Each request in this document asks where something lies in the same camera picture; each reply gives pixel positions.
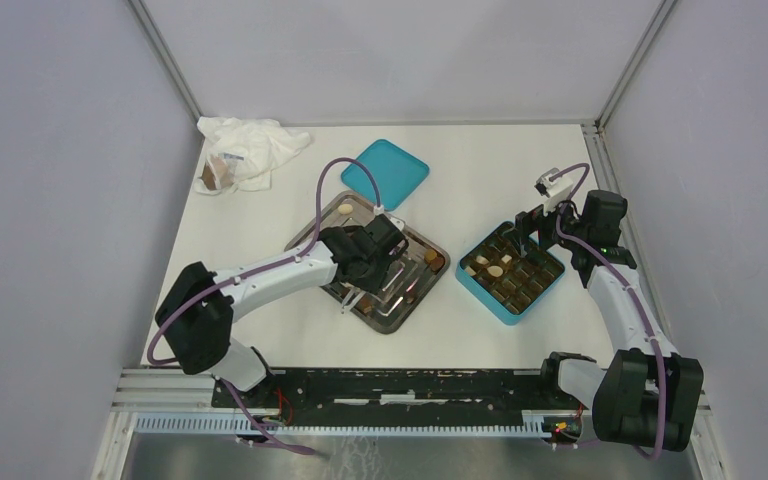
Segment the steel tray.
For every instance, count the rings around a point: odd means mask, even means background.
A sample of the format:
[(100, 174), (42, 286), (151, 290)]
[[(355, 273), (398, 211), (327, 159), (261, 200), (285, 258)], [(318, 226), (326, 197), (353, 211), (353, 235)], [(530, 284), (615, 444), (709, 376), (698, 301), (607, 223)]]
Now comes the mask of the steel tray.
[[(364, 226), (374, 218), (374, 207), (360, 194), (346, 190), (323, 207), (322, 226)], [(451, 264), (448, 253), (412, 227), (406, 226), (403, 233), (407, 249), (390, 265), (383, 288), (376, 294), (365, 292), (350, 310), (380, 334), (397, 331)], [(347, 283), (333, 282), (322, 289), (342, 302), (350, 288)]]

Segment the teal chocolate box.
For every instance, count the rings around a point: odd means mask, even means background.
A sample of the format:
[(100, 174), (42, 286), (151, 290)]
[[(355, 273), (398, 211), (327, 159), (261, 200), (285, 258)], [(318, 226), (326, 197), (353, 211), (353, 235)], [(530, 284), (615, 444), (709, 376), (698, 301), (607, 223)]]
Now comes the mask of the teal chocolate box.
[[(523, 320), (565, 274), (564, 264), (530, 239), (533, 249), (522, 256), (514, 223), (504, 221), (457, 262), (457, 281), (505, 325)], [(513, 257), (509, 265), (500, 262), (505, 254)], [(491, 265), (502, 267), (504, 274), (490, 276)]]

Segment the metal serving tongs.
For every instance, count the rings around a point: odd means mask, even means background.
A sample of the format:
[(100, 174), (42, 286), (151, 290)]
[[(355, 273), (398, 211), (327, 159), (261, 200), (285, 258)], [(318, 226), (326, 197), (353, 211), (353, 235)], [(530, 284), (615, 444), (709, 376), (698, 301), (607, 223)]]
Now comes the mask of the metal serving tongs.
[(341, 302), (341, 313), (346, 314), (352, 310), (363, 298), (365, 292), (358, 287), (351, 287)]

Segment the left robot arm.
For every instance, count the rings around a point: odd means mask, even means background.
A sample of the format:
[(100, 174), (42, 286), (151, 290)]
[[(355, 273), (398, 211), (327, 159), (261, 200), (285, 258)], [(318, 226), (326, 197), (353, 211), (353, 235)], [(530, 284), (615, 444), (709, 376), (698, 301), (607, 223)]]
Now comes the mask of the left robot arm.
[(184, 374), (226, 380), (248, 406), (262, 407), (274, 381), (257, 350), (233, 339), (233, 324), (275, 300), (334, 282), (349, 288), (341, 303), (348, 311), (385, 286), (390, 265), (407, 247), (403, 221), (378, 214), (364, 226), (316, 229), (309, 243), (250, 266), (210, 271), (192, 263), (159, 304), (147, 360), (163, 365), (155, 349), (164, 340)]

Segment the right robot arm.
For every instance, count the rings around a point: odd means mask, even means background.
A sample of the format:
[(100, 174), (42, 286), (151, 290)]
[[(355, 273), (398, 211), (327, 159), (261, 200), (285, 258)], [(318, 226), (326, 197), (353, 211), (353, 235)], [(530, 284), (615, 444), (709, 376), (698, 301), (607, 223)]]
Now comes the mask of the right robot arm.
[(511, 237), (521, 256), (535, 254), (525, 244), (532, 234), (541, 250), (560, 246), (571, 252), (615, 350), (605, 369), (581, 354), (552, 353), (537, 382), (540, 400), (562, 408), (575, 398), (589, 410), (599, 440), (656, 459), (689, 445), (704, 371), (698, 360), (678, 353), (640, 291), (637, 263), (619, 244), (627, 210), (621, 195), (592, 190), (581, 211), (561, 200), (519, 213)]

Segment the oval white chocolate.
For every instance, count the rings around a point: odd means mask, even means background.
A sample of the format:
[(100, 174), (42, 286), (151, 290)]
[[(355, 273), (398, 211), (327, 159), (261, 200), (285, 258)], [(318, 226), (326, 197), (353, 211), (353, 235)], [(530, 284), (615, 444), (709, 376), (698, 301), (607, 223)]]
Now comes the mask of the oval white chocolate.
[(493, 278), (499, 278), (504, 274), (504, 269), (498, 265), (491, 265), (487, 268), (487, 273)]

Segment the plastic bag with chocolate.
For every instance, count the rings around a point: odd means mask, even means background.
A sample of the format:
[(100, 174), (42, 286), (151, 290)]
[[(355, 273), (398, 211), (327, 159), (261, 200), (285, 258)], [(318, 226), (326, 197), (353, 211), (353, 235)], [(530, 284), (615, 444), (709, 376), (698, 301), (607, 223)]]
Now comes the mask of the plastic bag with chocolate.
[(229, 153), (210, 154), (204, 161), (201, 174), (193, 182), (193, 190), (202, 195), (223, 193), (238, 182), (237, 168), (245, 159)]

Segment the teal box lid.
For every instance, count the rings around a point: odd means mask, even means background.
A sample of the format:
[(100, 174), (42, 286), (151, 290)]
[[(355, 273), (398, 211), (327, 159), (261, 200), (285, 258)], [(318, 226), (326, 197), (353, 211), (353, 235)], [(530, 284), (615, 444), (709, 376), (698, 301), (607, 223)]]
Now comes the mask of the teal box lid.
[[(425, 162), (386, 139), (372, 142), (356, 160), (372, 174), (386, 211), (396, 210), (430, 173)], [(377, 203), (372, 183), (359, 166), (350, 164), (340, 179), (351, 190)]]

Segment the white crumpled cloth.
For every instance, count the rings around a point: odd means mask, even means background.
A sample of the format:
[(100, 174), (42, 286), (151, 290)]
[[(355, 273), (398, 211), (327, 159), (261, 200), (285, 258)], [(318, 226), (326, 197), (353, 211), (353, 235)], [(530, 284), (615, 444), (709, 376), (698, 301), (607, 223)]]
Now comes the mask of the white crumpled cloth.
[(196, 177), (210, 154), (229, 153), (245, 159), (236, 170), (238, 182), (223, 193), (270, 189), (272, 172), (297, 157), (313, 141), (310, 133), (285, 128), (272, 119), (201, 117), (197, 128), (204, 143)]

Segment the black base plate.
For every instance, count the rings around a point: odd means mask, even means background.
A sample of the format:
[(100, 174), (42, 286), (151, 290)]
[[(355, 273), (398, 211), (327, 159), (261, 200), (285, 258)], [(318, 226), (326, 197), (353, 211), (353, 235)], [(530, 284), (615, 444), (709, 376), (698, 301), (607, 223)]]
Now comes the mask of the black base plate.
[(289, 427), (513, 427), (589, 412), (537, 369), (285, 367), (240, 397)]

